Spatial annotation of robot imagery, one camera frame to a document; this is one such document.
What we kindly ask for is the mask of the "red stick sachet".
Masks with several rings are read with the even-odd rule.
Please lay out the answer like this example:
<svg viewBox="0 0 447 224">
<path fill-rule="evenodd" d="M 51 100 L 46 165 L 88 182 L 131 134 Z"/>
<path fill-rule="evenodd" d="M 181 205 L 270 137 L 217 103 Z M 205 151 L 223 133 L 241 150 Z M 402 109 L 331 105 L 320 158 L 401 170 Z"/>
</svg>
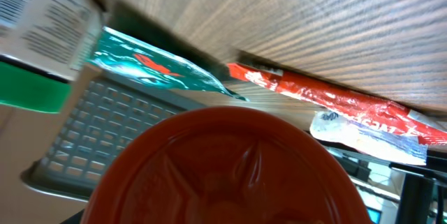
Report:
<svg viewBox="0 0 447 224">
<path fill-rule="evenodd" d="M 362 94 L 288 70 L 228 64 L 231 77 L 298 100 L 307 101 L 368 126 L 395 135 L 415 136 L 420 144 L 446 143 L 446 128 L 392 100 Z"/>
</svg>

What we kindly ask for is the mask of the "orange sauce bottle green cap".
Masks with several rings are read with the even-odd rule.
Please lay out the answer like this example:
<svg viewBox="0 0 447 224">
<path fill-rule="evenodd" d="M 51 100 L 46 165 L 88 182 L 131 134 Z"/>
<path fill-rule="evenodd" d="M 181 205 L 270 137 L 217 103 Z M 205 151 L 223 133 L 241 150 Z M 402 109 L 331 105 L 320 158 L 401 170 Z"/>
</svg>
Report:
<svg viewBox="0 0 447 224">
<path fill-rule="evenodd" d="M 259 110 L 163 120 L 113 161 L 83 223 L 368 223 L 348 174 L 303 130 Z"/>
</svg>

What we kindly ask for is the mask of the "teal tissue pack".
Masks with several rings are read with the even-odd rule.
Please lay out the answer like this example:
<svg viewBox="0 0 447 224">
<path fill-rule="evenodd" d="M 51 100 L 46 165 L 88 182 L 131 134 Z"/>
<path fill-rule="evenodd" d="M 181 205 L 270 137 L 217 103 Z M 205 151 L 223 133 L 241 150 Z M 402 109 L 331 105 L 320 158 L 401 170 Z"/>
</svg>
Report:
<svg viewBox="0 0 447 224">
<path fill-rule="evenodd" d="M 427 146 L 418 138 L 375 130 L 331 111 L 318 112 L 309 129 L 316 139 L 336 142 L 370 156 L 409 165 L 427 164 Z"/>
</svg>

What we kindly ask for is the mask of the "green 3M gloves package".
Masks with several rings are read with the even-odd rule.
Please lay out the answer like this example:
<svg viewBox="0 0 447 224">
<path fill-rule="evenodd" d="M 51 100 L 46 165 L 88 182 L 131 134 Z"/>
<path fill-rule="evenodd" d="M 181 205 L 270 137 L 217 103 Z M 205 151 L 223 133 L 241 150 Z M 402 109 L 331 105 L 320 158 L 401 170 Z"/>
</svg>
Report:
<svg viewBox="0 0 447 224">
<path fill-rule="evenodd" d="M 212 91 L 247 100 L 193 62 L 110 27 L 103 28 L 89 62 L 149 87 Z"/>
</svg>

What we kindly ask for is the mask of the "green lid jar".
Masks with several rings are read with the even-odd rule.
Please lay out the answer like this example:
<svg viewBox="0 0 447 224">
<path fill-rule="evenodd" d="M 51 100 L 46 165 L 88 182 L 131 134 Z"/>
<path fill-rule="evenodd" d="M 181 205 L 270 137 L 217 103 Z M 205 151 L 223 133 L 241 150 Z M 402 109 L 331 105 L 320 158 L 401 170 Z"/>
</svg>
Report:
<svg viewBox="0 0 447 224">
<path fill-rule="evenodd" d="M 60 112 L 104 12 L 99 0 L 1 0 L 1 104 Z"/>
</svg>

